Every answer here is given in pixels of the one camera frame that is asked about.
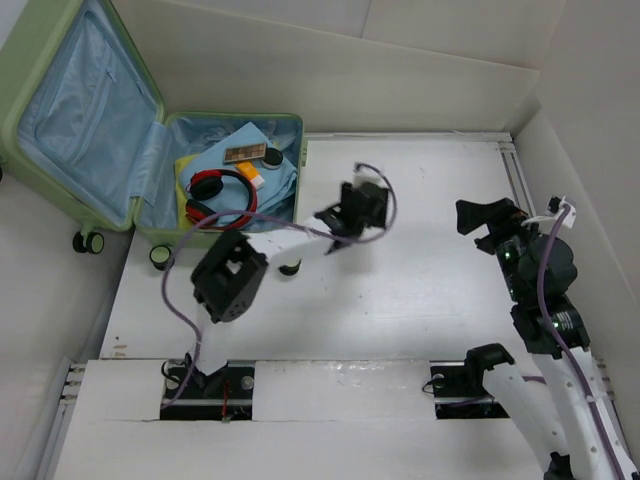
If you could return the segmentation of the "yellow garment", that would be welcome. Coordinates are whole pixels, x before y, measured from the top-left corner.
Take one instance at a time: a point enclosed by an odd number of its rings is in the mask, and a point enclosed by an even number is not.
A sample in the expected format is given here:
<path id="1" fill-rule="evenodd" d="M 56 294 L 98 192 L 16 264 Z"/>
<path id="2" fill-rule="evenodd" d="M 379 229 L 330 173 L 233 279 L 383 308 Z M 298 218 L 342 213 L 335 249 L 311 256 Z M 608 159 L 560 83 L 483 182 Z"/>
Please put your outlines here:
<path id="1" fill-rule="evenodd" d="M 210 169 L 215 169 L 213 161 L 201 159 L 199 154 L 181 157 L 174 164 L 176 215 L 180 230 L 188 230 L 192 225 L 186 218 L 186 202 L 188 199 L 186 187 L 196 173 Z"/>

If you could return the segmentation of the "black round jar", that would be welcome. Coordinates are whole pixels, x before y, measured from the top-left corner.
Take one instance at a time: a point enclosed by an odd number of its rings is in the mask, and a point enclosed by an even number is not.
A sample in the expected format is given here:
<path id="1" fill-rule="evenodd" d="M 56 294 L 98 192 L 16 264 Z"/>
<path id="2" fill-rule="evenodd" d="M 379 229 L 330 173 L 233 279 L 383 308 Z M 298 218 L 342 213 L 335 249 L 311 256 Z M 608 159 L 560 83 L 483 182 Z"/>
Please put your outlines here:
<path id="1" fill-rule="evenodd" d="M 272 147 L 267 147 L 263 158 L 260 160 L 262 166 L 269 170 L 279 169 L 284 162 L 283 153 Z"/>

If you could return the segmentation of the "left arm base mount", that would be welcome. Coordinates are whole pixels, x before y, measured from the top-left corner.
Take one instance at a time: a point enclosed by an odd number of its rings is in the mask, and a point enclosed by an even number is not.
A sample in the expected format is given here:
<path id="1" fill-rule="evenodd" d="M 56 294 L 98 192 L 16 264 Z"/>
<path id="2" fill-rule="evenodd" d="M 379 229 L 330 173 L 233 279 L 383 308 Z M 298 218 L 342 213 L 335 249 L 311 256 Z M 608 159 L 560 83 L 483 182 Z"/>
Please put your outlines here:
<path id="1" fill-rule="evenodd" d="M 178 399 L 167 406 L 178 392 L 187 370 L 186 365 L 171 362 L 161 367 L 164 377 L 161 420 L 229 423 L 252 419 L 254 363 L 229 362 L 209 376 L 195 370 Z"/>

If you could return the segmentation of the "eyeshadow palette with mirror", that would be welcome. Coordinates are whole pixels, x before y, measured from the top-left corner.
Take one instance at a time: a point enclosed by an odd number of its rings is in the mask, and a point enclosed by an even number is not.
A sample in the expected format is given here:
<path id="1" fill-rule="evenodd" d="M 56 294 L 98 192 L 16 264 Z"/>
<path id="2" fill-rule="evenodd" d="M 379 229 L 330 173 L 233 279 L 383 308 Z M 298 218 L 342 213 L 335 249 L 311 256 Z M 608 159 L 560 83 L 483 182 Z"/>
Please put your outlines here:
<path id="1" fill-rule="evenodd" d="M 267 148 L 266 143 L 227 148 L 223 155 L 223 163 L 237 164 L 262 160 L 265 158 Z"/>

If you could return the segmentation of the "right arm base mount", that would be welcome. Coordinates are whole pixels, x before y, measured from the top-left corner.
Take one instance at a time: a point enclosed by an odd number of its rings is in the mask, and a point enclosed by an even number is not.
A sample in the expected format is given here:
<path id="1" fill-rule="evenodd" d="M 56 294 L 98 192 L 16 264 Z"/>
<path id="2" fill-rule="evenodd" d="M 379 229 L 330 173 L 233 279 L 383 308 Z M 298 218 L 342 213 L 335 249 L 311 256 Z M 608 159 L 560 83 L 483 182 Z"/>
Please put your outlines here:
<path id="1" fill-rule="evenodd" d="M 432 361 L 422 392 L 432 396 L 437 420 L 506 419 L 504 408 L 471 382 L 463 361 Z"/>

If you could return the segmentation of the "orange white sunscreen tube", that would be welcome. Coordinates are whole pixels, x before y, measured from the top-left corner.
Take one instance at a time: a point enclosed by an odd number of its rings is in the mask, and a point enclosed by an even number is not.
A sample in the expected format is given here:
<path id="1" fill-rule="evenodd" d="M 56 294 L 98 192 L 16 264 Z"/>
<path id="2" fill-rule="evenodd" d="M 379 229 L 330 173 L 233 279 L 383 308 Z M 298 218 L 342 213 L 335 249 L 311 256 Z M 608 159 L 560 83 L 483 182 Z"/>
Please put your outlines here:
<path id="1" fill-rule="evenodd" d="M 235 168 L 244 175 L 257 190 L 264 185 L 265 180 L 263 176 L 251 161 L 236 163 Z"/>

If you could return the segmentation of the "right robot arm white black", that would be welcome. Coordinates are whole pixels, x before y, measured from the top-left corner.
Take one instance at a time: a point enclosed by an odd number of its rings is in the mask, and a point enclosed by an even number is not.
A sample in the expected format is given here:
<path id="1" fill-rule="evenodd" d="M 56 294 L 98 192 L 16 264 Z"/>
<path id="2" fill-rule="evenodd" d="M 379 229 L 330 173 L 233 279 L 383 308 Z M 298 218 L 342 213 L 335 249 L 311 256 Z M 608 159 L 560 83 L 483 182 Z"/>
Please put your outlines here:
<path id="1" fill-rule="evenodd" d="M 577 211 L 552 197 L 546 214 L 530 216 L 504 198 L 455 204 L 457 231 L 488 233 L 476 248 L 494 256 L 513 302 L 511 318 L 541 373 L 550 400 L 532 393 L 513 356 L 498 343 L 467 352 L 462 381 L 488 393 L 509 415 L 546 479 L 636 479 L 639 469 L 617 434 L 591 342 L 567 291 L 578 276 L 570 246 L 559 238 Z"/>

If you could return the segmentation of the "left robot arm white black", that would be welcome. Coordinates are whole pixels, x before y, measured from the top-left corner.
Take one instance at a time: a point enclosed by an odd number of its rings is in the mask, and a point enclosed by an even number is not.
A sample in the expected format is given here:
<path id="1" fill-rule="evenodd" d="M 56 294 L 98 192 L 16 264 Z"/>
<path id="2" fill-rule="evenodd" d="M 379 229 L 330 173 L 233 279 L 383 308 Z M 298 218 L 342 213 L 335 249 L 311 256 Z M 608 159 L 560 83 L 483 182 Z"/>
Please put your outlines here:
<path id="1" fill-rule="evenodd" d="M 337 203 L 302 223 L 256 212 L 255 218 L 278 227 L 255 235 L 222 233 L 191 274 L 194 298 L 212 323 L 233 322 L 249 310 L 267 274 L 295 275 L 305 260 L 371 243 L 396 215 L 394 189 L 371 181 L 343 183 Z"/>

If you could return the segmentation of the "red black headphones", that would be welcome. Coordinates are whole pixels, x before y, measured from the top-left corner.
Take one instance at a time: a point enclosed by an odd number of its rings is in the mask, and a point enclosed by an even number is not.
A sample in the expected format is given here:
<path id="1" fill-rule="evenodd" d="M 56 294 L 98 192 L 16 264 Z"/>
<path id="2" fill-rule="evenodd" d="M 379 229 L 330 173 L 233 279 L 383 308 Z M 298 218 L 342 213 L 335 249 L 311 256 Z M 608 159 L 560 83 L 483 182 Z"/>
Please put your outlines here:
<path id="1" fill-rule="evenodd" d="M 219 214 L 204 229 L 241 229 L 251 220 L 248 212 L 257 211 L 257 189 L 236 170 L 200 171 L 191 178 L 186 191 L 186 218 L 193 224 Z"/>

